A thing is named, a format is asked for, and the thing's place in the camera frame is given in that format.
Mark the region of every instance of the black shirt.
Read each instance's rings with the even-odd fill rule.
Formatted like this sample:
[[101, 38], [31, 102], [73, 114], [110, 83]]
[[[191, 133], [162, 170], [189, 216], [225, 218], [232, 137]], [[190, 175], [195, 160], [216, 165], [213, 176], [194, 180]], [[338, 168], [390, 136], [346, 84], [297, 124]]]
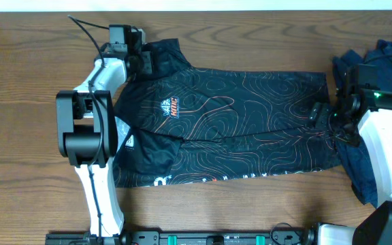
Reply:
[[307, 128], [329, 101], [325, 74], [202, 69], [178, 40], [144, 47], [155, 72], [123, 89], [115, 114], [131, 130], [114, 159], [117, 186], [310, 172], [340, 164], [328, 132]]

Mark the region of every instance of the dark blue cloth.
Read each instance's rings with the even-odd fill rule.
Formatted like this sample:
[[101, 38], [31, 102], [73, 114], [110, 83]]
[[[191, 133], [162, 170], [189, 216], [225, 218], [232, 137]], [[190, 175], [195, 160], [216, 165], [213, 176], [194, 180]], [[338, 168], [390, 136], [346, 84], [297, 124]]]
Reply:
[[[385, 54], [392, 54], [392, 42], [378, 40], [376, 49], [367, 53], [365, 61]], [[353, 50], [349, 50], [340, 58], [335, 57], [332, 62], [333, 76], [336, 80], [337, 87], [343, 87], [346, 77], [345, 73], [349, 67], [364, 63], [365, 61]], [[392, 92], [392, 58], [378, 59], [369, 64], [379, 67], [378, 87], [382, 91]], [[376, 207], [378, 199], [376, 181], [365, 144], [362, 142], [358, 148], [354, 148], [342, 142], [337, 142], [337, 148], [342, 159], [342, 164], [352, 180], [352, 188], [358, 199], [364, 204], [371, 203]]]

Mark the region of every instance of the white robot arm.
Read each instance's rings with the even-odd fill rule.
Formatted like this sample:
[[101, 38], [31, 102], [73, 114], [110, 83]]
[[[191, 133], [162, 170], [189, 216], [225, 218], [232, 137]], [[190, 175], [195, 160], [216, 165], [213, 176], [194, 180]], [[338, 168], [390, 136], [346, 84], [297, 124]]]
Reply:
[[[75, 165], [84, 187], [91, 216], [90, 234], [103, 238], [118, 237], [124, 224], [112, 170], [119, 142], [125, 137], [118, 138], [116, 120], [120, 125], [125, 123], [114, 118], [111, 98], [128, 77], [151, 66], [149, 54], [142, 55], [141, 51], [143, 30], [116, 24], [108, 29], [110, 44], [106, 51], [100, 50], [101, 58], [95, 61], [90, 75], [73, 91], [61, 91], [56, 97], [59, 148]], [[74, 125], [74, 120], [83, 118], [93, 118], [94, 125]]]

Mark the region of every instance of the wood grain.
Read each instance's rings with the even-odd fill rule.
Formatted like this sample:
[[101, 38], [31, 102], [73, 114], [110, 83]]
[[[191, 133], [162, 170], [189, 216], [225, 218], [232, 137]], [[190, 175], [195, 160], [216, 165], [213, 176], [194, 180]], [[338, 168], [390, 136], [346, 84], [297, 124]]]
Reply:
[[[82, 185], [57, 150], [54, 98], [90, 73], [96, 51], [67, 13], [0, 14], [0, 244], [43, 244], [50, 231], [86, 231]], [[179, 38], [196, 67], [322, 71], [331, 58], [392, 40], [392, 12], [97, 12], [97, 23], [143, 28], [148, 41]], [[108, 33], [88, 28], [98, 42]], [[363, 206], [341, 167], [227, 182], [119, 189], [130, 227], [267, 230], [278, 222], [358, 225]]]

